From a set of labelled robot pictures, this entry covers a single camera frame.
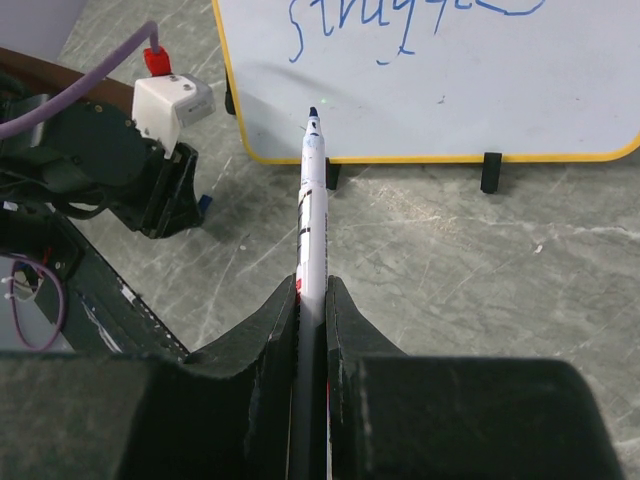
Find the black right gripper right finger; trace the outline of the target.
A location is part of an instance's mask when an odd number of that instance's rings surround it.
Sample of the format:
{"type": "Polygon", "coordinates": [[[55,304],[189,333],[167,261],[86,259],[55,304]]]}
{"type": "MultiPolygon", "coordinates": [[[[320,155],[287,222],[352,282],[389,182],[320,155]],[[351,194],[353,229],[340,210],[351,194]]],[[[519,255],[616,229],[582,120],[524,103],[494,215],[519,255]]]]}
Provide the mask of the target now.
{"type": "Polygon", "coordinates": [[[337,479],[620,479],[586,381],[547,358],[415,356],[357,308],[326,301],[337,479]]]}

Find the yellow framed whiteboard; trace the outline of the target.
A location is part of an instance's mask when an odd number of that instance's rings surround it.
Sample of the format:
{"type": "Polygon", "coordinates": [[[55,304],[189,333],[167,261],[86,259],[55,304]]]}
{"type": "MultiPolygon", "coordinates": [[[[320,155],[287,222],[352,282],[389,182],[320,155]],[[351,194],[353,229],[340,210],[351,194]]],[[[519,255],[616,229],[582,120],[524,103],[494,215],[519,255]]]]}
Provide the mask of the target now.
{"type": "Polygon", "coordinates": [[[243,144],[296,163],[606,162],[639,146],[635,1],[217,1],[243,144]]]}

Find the blue marker cap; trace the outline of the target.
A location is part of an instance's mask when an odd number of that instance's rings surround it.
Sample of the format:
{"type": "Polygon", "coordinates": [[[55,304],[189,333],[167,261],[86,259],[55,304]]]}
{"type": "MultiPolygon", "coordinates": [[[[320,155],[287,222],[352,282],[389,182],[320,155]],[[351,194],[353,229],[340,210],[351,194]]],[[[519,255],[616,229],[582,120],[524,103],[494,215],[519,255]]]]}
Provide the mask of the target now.
{"type": "Polygon", "coordinates": [[[209,206],[211,205],[212,201],[213,199],[211,196],[203,194],[198,201],[199,210],[202,213],[205,213],[209,208],[209,206]]]}

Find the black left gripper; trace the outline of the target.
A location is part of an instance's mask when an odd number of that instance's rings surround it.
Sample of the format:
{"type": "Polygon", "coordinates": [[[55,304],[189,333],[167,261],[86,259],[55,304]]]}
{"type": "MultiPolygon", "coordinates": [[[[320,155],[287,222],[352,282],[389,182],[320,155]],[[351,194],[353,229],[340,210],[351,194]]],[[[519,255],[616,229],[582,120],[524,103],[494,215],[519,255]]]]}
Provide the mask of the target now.
{"type": "Polygon", "coordinates": [[[53,112],[54,96],[7,75],[1,84],[2,200],[75,220],[110,211],[150,239],[203,224],[195,148],[151,137],[110,103],[78,98],[53,112]]]}

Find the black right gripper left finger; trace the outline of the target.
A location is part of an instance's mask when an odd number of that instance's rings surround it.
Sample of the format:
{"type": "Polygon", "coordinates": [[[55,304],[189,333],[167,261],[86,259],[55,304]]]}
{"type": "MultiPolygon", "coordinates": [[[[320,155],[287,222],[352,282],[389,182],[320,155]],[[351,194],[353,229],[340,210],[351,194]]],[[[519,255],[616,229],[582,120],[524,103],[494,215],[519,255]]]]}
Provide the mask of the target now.
{"type": "Polygon", "coordinates": [[[296,293],[214,342],[154,355],[5,353],[5,479],[283,479],[296,293]]]}

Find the white whiteboard marker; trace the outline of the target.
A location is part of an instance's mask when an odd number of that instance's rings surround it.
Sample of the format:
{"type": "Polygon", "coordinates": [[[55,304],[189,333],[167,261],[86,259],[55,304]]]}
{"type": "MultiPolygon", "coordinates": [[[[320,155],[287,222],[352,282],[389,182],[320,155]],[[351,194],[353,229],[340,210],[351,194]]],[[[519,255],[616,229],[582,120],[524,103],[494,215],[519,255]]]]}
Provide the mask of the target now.
{"type": "Polygon", "coordinates": [[[328,194],[325,140],[315,107],[309,111],[300,167],[296,266],[299,321],[288,477],[325,479],[328,194]]]}

